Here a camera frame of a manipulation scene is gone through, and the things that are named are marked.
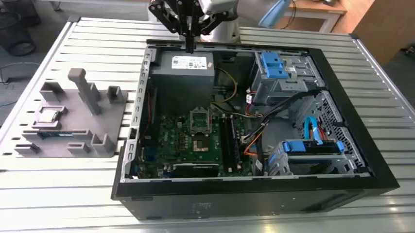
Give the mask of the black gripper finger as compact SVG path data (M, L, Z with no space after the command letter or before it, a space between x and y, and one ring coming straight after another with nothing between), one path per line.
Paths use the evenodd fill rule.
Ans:
M191 15L191 35L210 35L219 24L230 17L228 2L220 0L194 0Z
M166 4L168 4L168 6L174 5L170 4L167 0L151 0L148 10L170 32L178 33L184 37L186 52L194 53L194 37L188 30L187 15L183 8L184 3L179 4L179 2L180 1L175 2L179 12L178 16L171 13L172 10L166 8Z

